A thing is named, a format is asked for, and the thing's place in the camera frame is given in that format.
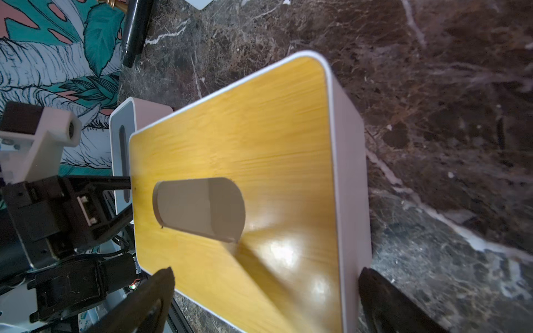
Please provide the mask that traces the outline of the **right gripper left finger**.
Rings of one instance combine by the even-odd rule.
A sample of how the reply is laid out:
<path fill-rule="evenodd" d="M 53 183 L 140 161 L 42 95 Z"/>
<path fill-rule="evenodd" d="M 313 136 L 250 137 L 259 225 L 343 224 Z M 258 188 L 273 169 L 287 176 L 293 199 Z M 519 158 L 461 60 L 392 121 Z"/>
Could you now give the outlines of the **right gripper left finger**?
<path fill-rule="evenodd" d="M 174 294 L 170 267 L 159 270 L 122 301 L 89 332 L 162 332 Z"/>

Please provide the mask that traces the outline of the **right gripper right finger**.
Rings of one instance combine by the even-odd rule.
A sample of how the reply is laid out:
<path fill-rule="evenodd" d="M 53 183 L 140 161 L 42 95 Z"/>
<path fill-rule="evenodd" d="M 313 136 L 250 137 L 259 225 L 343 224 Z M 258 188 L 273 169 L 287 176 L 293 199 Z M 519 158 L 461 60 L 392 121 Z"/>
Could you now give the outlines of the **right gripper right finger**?
<path fill-rule="evenodd" d="M 377 271 L 363 268 L 358 287 L 370 332 L 446 331 Z"/>

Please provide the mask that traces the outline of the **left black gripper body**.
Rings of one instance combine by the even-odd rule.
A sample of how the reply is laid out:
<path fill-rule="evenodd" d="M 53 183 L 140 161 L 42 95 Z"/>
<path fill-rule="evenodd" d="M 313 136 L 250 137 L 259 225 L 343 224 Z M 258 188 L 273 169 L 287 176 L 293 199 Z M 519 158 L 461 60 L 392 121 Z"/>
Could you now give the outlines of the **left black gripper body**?
<path fill-rule="evenodd" d="M 52 176 L 1 190 L 1 316 L 16 305 L 25 323 L 67 319 L 133 284 L 137 271 L 122 230 L 133 208 L 113 212 L 111 191 L 127 176 Z"/>

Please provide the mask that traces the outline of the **grey lid tissue box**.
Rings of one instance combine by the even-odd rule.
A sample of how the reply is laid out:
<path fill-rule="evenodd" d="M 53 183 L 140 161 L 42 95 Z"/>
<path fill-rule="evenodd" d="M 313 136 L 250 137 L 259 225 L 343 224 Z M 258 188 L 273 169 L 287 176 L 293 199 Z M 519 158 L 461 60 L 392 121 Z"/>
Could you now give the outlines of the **grey lid tissue box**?
<path fill-rule="evenodd" d="M 172 114 L 168 105 L 127 98 L 110 115 L 113 176 L 130 176 L 129 140 L 134 132 Z"/>

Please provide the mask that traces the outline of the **yellow lid tissue box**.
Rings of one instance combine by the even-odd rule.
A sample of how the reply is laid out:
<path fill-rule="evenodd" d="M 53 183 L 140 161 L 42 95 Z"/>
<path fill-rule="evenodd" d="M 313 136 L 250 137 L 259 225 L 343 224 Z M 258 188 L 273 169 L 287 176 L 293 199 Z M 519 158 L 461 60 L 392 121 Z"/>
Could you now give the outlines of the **yellow lid tissue box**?
<path fill-rule="evenodd" d="M 137 260 L 244 332 L 355 332 L 372 258 L 364 123 L 327 60 L 301 51 L 135 132 Z M 166 228 L 163 181 L 227 178 L 239 241 Z"/>

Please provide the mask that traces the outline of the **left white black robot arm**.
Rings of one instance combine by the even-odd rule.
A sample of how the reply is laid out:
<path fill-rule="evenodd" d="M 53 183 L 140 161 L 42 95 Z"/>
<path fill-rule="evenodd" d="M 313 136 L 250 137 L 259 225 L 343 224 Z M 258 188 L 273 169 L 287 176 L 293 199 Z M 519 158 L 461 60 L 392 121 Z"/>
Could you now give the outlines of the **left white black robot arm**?
<path fill-rule="evenodd" d="M 27 332 L 96 307 L 137 280 L 122 230 L 133 209 L 107 195 L 126 176 L 52 176 L 1 189 L 1 330 Z"/>

